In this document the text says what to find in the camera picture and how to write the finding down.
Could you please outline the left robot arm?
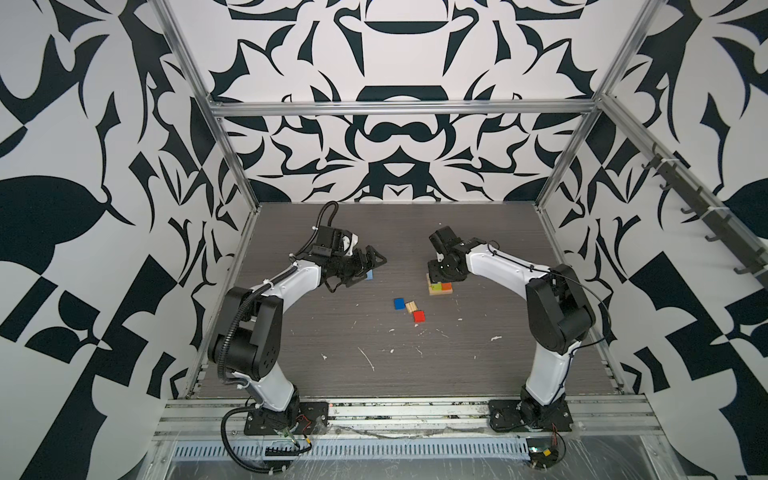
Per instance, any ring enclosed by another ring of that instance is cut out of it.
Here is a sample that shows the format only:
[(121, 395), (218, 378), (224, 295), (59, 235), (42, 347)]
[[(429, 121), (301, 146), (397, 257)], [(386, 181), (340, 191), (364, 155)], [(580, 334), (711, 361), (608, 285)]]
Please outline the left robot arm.
[(386, 263), (372, 246), (350, 251), (318, 247), (294, 257), (289, 267), (255, 287), (231, 288), (207, 351), (219, 382), (256, 399), (254, 417), (261, 416), (275, 429), (294, 426), (300, 415), (298, 388), (278, 363), (285, 312), (320, 286), (334, 292), (331, 278), (350, 287)]

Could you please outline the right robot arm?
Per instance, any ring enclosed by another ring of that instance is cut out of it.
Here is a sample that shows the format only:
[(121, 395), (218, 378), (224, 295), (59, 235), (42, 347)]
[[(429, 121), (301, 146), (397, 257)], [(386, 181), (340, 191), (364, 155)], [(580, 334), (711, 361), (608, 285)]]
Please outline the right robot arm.
[(596, 316), (587, 292), (565, 264), (547, 267), (501, 252), (478, 238), (463, 240), (449, 227), (429, 236), (437, 258), (428, 262), (433, 283), (456, 283), (469, 275), (486, 278), (526, 301), (536, 349), (520, 399), (489, 402), (489, 425), (496, 432), (570, 428), (565, 387), (575, 352)]

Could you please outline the right circuit board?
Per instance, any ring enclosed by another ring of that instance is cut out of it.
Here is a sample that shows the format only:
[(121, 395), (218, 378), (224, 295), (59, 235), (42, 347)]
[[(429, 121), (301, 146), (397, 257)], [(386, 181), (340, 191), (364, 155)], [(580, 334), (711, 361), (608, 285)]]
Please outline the right circuit board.
[(533, 437), (526, 440), (528, 466), (534, 470), (548, 471), (566, 456), (567, 443), (559, 435), (554, 437)]

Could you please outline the black hook rack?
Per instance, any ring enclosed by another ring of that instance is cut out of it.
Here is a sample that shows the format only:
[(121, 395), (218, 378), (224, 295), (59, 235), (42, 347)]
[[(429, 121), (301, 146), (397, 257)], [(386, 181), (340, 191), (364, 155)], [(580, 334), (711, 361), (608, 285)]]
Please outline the black hook rack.
[(648, 159), (643, 170), (653, 170), (663, 180), (660, 185), (662, 195), (657, 206), (659, 225), (662, 225), (663, 205), (669, 192), (674, 192), (685, 204), (680, 209), (681, 214), (702, 221), (711, 232), (705, 239), (710, 243), (722, 243), (740, 262), (741, 267), (735, 267), (734, 272), (737, 275), (753, 276), (767, 289), (767, 245), (680, 159), (663, 156), (657, 143), (653, 143), (650, 148), (641, 147), (640, 151)]

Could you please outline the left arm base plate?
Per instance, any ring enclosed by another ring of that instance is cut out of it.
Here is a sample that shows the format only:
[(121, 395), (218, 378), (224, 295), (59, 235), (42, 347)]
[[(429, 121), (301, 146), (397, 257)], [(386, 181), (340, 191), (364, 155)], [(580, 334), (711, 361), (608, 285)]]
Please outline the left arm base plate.
[(244, 427), (246, 436), (266, 436), (287, 429), (293, 434), (313, 434), (328, 425), (327, 402), (290, 403), (285, 411), (273, 411), (265, 407), (252, 408)]

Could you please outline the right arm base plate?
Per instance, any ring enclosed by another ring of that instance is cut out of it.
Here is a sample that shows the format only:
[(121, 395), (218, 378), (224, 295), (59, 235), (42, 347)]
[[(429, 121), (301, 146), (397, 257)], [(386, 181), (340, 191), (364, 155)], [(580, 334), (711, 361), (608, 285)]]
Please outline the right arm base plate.
[(535, 399), (491, 400), (488, 402), (489, 426), (499, 433), (520, 431), (570, 432), (573, 416), (563, 395), (549, 405)]

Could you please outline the aluminium frame crossbar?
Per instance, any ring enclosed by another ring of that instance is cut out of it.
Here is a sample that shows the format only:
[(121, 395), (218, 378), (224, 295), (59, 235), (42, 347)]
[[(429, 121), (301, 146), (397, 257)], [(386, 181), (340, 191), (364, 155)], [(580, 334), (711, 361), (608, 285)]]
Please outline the aluminium frame crossbar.
[(448, 100), (448, 101), (349, 101), (349, 102), (210, 102), (216, 117), (585, 113), (595, 107), (589, 99), (565, 100)]

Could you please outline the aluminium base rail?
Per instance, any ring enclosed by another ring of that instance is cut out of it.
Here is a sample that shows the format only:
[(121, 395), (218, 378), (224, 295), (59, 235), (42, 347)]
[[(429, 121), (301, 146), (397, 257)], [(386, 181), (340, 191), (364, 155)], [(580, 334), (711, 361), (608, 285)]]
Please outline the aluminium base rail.
[[(490, 434), (488, 397), (310, 398), (299, 428), (312, 433), (372, 435), (421, 433)], [(568, 421), (581, 435), (661, 435), (663, 429), (643, 395), (575, 395), (566, 398)], [(245, 402), (195, 399), (169, 402), (155, 440), (215, 439), (222, 416)]]

